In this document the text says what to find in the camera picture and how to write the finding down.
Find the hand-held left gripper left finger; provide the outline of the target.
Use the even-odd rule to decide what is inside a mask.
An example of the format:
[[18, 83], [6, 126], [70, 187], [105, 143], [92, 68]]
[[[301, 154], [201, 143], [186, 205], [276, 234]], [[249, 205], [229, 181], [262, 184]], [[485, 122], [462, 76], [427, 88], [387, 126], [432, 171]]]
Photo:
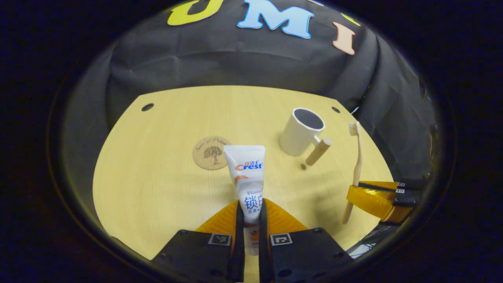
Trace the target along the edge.
[[228, 204], [195, 230], [179, 230], [152, 263], [180, 283], [244, 281], [244, 213]]

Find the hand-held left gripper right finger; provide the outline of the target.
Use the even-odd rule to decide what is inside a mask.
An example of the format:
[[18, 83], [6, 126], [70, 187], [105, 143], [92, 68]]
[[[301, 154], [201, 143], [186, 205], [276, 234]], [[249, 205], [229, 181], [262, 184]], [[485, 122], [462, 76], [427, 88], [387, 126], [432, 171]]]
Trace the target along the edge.
[[259, 215], [261, 283], [328, 282], [351, 262], [353, 258], [324, 228], [309, 229], [264, 199]]

